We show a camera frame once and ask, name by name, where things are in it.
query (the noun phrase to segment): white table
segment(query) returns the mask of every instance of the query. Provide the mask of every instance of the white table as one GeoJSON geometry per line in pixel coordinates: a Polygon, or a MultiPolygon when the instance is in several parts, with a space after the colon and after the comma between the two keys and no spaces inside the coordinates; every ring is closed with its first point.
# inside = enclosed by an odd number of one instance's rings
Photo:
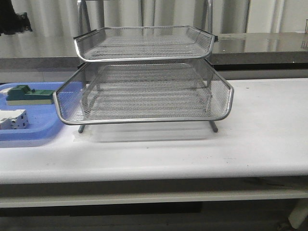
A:
{"type": "Polygon", "coordinates": [[[64,126],[42,146],[1,148],[0,184],[308,175],[308,79],[230,83],[218,133],[207,122],[64,126]]]}

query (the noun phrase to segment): countertop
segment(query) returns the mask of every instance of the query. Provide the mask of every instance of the countertop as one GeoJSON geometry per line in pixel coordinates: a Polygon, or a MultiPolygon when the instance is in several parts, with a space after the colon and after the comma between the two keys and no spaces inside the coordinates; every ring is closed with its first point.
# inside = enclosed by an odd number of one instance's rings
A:
{"type": "Polygon", "coordinates": [[[1,148],[0,184],[308,175],[308,79],[230,83],[218,133],[207,122],[64,126],[40,146],[1,148]]]}
{"type": "MultiPolygon", "coordinates": [[[[209,57],[213,65],[308,63],[305,34],[220,34],[218,38],[209,57]]],[[[31,33],[0,37],[0,69],[75,68],[78,64],[71,37],[31,33]]]]}

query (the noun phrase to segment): white curtain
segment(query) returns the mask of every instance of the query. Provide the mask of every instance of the white curtain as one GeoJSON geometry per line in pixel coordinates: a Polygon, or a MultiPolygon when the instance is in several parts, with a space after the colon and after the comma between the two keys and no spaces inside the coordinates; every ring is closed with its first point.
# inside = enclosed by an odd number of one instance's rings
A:
{"type": "MultiPolygon", "coordinates": [[[[77,0],[12,0],[33,33],[78,35],[77,0]]],[[[202,26],[204,0],[89,0],[91,29],[103,26],[202,26]]],[[[308,0],[213,0],[213,33],[304,30],[308,0]]]]}

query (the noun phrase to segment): mesh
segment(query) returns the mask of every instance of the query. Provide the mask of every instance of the mesh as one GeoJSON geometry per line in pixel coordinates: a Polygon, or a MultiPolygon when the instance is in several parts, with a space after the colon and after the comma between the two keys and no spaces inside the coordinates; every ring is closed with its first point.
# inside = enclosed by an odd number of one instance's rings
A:
{"type": "Polygon", "coordinates": [[[77,39],[77,49],[87,61],[198,58],[210,54],[212,39],[190,26],[102,28],[77,39]]]}
{"type": "Polygon", "coordinates": [[[230,110],[230,86],[212,69],[194,65],[197,61],[101,65],[86,87],[76,75],[57,91],[61,116],[78,124],[215,120],[224,116],[230,110]]]}

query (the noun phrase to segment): silver metal tray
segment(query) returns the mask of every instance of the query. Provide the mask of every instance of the silver metal tray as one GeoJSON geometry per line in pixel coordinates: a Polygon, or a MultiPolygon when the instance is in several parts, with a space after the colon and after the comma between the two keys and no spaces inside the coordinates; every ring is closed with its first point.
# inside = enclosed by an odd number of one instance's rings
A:
{"type": "Polygon", "coordinates": [[[53,97],[69,125],[214,121],[233,88],[204,59],[111,62],[84,64],[53,97]]]}
{"type": "Polygon", "coordinates": [[[75,38],[85,62],[207,57],[215,36],[191,26],[106,27],[75,38]]]}

